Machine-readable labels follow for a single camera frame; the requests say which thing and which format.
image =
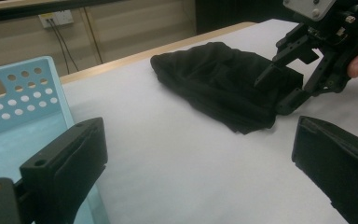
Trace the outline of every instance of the electrical outlet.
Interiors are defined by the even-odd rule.
[[[39,20],[42,22],[44,28],[49,28],[50,23],[48,20],[53,20],[55,25],[65,25],[73,23],[74,19],[72,18],[72,13],[70,10],[50,12],[39,15]]]

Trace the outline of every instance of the black fabric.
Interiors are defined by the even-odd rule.
[[[274,76],[272,89],[255,89],[271,61],[221,42],[156,55],[150,62],[162,84],[234,132],[271,128],[276,103],[302,87],[302,75],[285,67]]]

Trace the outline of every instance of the light blue plastic basket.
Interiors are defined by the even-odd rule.
[[[74,121],[50,57],[0,66],[0,82],[6,89],[0,96],[0,177],[17,182],[19,167]],[[107,223],[90,209],[103,209],[99,197],[94,187],[86,200],[91,204],[82,204],[76,223]]]

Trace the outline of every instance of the white table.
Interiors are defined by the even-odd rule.
[[[271,59],[294,27],[266,21],[182,49],[222,41]],[[308,78],[316,64],[290,66]],[[97,185],[113,224],[346,223],[291,153],[300,115],[358,135],[358,78],[247,135],[168,91],[148,58],[63,88],[76,122],[104,119],[109,162]]]

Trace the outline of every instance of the wall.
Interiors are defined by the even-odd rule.
[[[81,70],[193,36],[194,10],[194,0],[130,0],[71,10],[75,22],[59,29]],[[42,55],[67,74],[56,35],[37,16],[0,22],[0,65]]]

